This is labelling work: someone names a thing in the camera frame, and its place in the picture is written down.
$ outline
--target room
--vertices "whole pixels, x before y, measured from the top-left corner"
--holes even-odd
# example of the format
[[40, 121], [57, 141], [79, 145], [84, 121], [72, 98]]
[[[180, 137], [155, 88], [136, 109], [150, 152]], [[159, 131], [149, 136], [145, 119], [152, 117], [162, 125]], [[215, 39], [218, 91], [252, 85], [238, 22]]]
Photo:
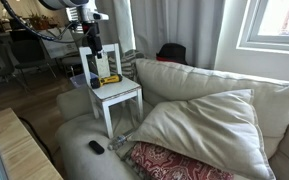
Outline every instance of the room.
[[[50, 11], [37, 0], [8, 2], [25, 21], [47, 17], [49, 26], [38, 31], [49, 36], [60, 33], [57, 27], [69, 24], [79, 11]], [[44, 55], [52, 61], [22, 72], [12, 48], [15, 42], [7, 35], [12, 31], [0, 32], [0, 44], [8, 46], [0, 52], [0, 64], [5, 65], [3, 52], [8, 57], [12, 51], [9, 59], [15, 67], [9, 83], [0, 78], [6, 81], [0, 86], [0, 112], [20, 119], [44, 152], [40, 155], [46, 155], [43, 162], [55, 173], [36, 179], [168, 179], [173, 170], [182, 179], [191, 176], [172, 167], [150, 167], [159, 174], [145, 169], [148, 166], [140, 163], [152, 161], [145, 159], [145, 152], [158, 153], [159, 148], [178, 160], [185, 155], [189, 163], [198, 161], [203, 167], [200, 176], [289, 179], [289, 1], [95, 0], [95, 4], [99, 13], [109, 16], [97, 22], [104, 51], [90, 46], [98, 43], [94, 36], [86, 45], [64, 44], [64, 54], [77, 52], [79, 64], [74, 67], [63, 66], [66, 56], [55, 57], [59, 51], [51, 49], [58, 43], [40, 40]], [[0, 22], [5, 19], [10, 15], [0, 2]], [[82, 36], [78, 27], [70, 30], [68, 39]], [[173, 43], [169, 54], [184, 47], [181, 62], [162, 55], [167, 43]], [[79, 52], [80, 46], [85, 49]], [[89, 53], [98, 53], [91, 63]], [[102, 70], [123, 76], [103, 79], [99, 88], [93, 86], [95, 81], [74, 86], [74, 77], [93, 77], [80, 74], [86, 71], [107, 77], [100, 74]], [[110, 87], [113, 95], [101, 99], [100, 92]]]

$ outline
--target throw pillow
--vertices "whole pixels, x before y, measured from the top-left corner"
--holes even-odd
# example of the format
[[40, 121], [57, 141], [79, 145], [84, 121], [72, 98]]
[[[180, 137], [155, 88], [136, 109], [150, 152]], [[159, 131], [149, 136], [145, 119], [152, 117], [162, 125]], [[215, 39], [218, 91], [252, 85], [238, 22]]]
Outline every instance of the throw pillow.
[[145, 142], [138, 142], [134, 146], [131, 159], [152, 179], [233, 179], [231, 173]]
[[158, 104], [128, 138], [249, 179], [275, 179], [252, 106], [253, 90]]

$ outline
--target table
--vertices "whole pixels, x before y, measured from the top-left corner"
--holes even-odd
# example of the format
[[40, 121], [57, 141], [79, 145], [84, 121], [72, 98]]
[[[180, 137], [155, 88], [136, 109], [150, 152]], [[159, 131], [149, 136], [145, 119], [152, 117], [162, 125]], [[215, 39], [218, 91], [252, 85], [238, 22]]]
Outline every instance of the table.
[[143, 119], [142, 88], [134, 81], [123, 77], [121, 82], [106, 84], [98, 89], [89, 88], [89, 92], [95, 118], [99, 118], [99, 113], [103, 115], [109, 138], [114, 137], [109, 110], [111, 105], [135, 98], [138, 118]]
[[9, 179], [63, 179], [10, 108], [0, 111], [0, 154]]

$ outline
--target yellow tool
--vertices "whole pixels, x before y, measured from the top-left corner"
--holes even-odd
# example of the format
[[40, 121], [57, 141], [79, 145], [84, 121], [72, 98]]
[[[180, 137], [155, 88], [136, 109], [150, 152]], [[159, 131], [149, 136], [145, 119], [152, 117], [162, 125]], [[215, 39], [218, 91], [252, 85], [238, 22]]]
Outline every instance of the yellow tool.
[[120, 74], [105, 77], [105, 78], [93, 78], [91, 79], [91, 86], [93, 89], [100, 88], [104, 84], [121, 82], [123, 77]]

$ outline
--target window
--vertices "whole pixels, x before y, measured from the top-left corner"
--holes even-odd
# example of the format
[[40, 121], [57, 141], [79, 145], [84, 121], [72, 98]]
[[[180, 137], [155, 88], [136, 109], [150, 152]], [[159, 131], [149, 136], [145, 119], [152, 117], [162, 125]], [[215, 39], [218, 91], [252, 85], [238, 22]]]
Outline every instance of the window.
[[[66, 14], [67, 14], [67, 17], [68, 17], [69, 21], [77, 21], [78, 20], [76, 7], [66, 8]], [[83, 33], [82, 26], [78, 26], [77, 27], [76, 33]]]
[[289, 53], [289, 0], [250, 0], [237, 48]]

